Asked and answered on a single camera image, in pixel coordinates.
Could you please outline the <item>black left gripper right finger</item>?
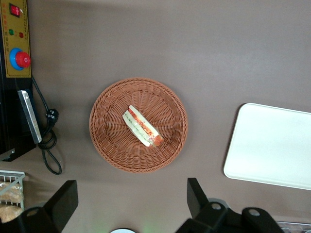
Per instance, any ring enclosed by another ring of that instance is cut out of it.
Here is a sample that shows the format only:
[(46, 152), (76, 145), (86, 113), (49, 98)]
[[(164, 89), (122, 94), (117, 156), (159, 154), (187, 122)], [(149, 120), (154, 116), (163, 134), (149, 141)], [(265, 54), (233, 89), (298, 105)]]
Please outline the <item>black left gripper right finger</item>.
[(221, 201), (207, 198), (196, 178), (187, 179), (187, 204), (191, 218), (178, 233), (282, 233), (272, 216), (265, 210), (247, 207), (240, 214)]

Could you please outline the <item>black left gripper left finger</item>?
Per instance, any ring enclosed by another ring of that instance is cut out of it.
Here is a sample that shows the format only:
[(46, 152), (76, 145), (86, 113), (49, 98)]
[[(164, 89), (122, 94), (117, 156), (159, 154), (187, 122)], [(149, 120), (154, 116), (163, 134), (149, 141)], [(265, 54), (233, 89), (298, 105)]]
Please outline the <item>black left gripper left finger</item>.
[(78, 206), (76, 180), (66, 181), (43, 205), (23, 211), (15, 219), (0, 224), (2, 233), (60, 233)]

